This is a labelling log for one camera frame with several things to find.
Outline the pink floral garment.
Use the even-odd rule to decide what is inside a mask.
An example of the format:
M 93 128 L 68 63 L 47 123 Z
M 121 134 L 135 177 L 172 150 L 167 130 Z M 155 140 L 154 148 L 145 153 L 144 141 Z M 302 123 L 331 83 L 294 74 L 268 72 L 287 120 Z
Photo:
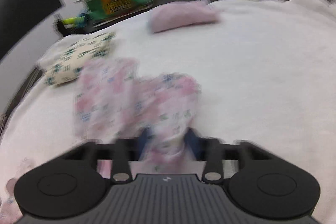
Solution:
M 109 142 L 150 140 L 134 173 L 179 173 L 186 166 L 183 138 L 197 112 L 201 88 L 185 74 L 139 77 L 134 59 L 87 61 L 77 79 L 75 135 Z

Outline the folded cream floral cloth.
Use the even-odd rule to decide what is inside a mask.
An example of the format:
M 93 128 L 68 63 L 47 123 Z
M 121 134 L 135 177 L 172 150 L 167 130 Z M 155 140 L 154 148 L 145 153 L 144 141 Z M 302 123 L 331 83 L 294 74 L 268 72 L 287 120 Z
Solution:
M 38 60 L 46 85 L 60 85 L 77 79 L 84 64 L 113 51 L 115 33 L 69 35 L 53 44 Z

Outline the folded pink cloth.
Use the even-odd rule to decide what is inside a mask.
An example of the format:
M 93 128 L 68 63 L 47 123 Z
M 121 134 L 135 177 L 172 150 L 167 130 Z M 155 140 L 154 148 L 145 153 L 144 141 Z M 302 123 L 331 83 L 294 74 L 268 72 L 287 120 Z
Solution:
M 216 23 L 220 19 L 219 12 L 209 4 L 208 0 L 201 0 L 157 6 L 150 12 L 150 30 L 159 33 L 195 24 Z

